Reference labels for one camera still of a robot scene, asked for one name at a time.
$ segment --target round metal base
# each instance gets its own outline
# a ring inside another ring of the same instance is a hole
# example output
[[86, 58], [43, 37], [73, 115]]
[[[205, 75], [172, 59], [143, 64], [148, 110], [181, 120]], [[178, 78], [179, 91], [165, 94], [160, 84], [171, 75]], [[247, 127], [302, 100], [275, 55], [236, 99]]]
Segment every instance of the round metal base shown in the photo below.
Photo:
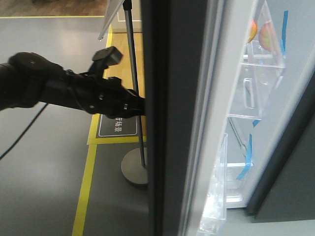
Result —
[[[144, 148], [145, 160], [147, 162], [147, 148]], [[148, 172], [141, 165], [140, 149], [131, 150], [124, 156], [122, 165], [122, 173], [124, 177], [131, 183], [137, 185], [148, 184]]]

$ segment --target robotic arm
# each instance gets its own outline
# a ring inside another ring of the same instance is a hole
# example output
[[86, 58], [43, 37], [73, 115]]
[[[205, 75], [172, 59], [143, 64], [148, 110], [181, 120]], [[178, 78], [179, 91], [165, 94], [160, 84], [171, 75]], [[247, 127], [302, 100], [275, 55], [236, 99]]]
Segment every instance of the robotic arm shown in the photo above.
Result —
[[144, 98], [122, 86], [121, 79], [103, 79], [104, 69], [118, 64], [115, 47], [95, 53], [88, 72], [75, 74], [35, 53], [17, 53], [0, 64], [0, 111], [33, 107], [37, 102], [56, 104], [109, 118], [145, 114]]

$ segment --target transparent plastic drawer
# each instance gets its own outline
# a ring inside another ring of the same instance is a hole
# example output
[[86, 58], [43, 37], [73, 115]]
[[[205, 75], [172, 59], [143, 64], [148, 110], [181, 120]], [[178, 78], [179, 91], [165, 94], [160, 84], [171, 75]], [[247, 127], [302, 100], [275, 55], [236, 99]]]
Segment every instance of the transparent plastic drawer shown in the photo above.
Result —
[[224, 135], [222, 146], [218, 152], [218, 157], [212, 172], [198, 236], [216, 235], [226, 221], [226, 150], [227, 134]]
[[252, 144], [249, 146], [252, 120], [228, 118], [225, 132], [229, 137], [225, 188], [227, 208], [230, 208], [243, 200], [245, 183], [254, 165]]
[[241, 72], [229, 113], [231, 117], [261, 119], [284, 71], [283, 53], [267, 2], [260, 9], [257, 22], [252, 22], [252, 36], [255, 31], [255, 37], [245, 46]]

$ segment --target apple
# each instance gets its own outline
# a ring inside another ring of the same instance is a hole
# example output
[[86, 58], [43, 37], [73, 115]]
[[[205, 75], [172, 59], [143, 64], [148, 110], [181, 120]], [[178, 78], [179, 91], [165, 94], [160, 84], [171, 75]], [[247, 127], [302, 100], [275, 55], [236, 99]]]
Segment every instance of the apple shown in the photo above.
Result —
[[277, 46], [277, 36], [272, 21], [267, 21], [260, 29], [259, 32], [259, 43], [263, 49], [277, 53], [279, 47]]
[[248, 43], [250, 43], [256, 36], [258, 32], [258, 26], [256, 21], [252, 20], [252, 24], [251, 24], [251, 32], [250, 32], [250, 37], [248, 38]]

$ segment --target yellow floor line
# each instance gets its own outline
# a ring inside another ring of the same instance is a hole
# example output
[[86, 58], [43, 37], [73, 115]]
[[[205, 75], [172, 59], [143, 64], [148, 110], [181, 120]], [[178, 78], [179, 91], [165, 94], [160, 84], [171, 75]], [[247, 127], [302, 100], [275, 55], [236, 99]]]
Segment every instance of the yellow floor line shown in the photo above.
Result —
[[[109, 47], [109, 45], [111, 45], [112, 43], [112, 32], [113, 32], [112, 28], [110, 27], [107, 42], [106, 42], [106, 47]], [[96, 137], [98, 119], [99, 119], [99, 114], [93, 115], [90, 132], [89, 132], [89, 138], [95, 139]], [[85, 217], [87, 214], [87, 208], [88, 208], [89, 197], [90, 197], [90, 189], [91, 189], [92, 179], [93, 179], [96, 149], [97, 149], [97, 145], [89, 145], [89, 151], [88, 151], [87, 161], [85, 164], [77, 211], [75, 213], [75, 218], [74, 218], [72, 236], [83, 235]]]
[[90, 197], [97, 145], [90, 145], [75, 213], [72, 236], [82, 236]]
[[104, 16], [1, 16], [0, 19], [37, 19], [37, 18], [99, 18]]
[[96, 138], [96, 139], [88, 139], [88, 145], [96, 145], [96, 144], [124, 144], [124, 143], [138, 143], [138, 136], [131, 137], [112, 137], [112, 138]]

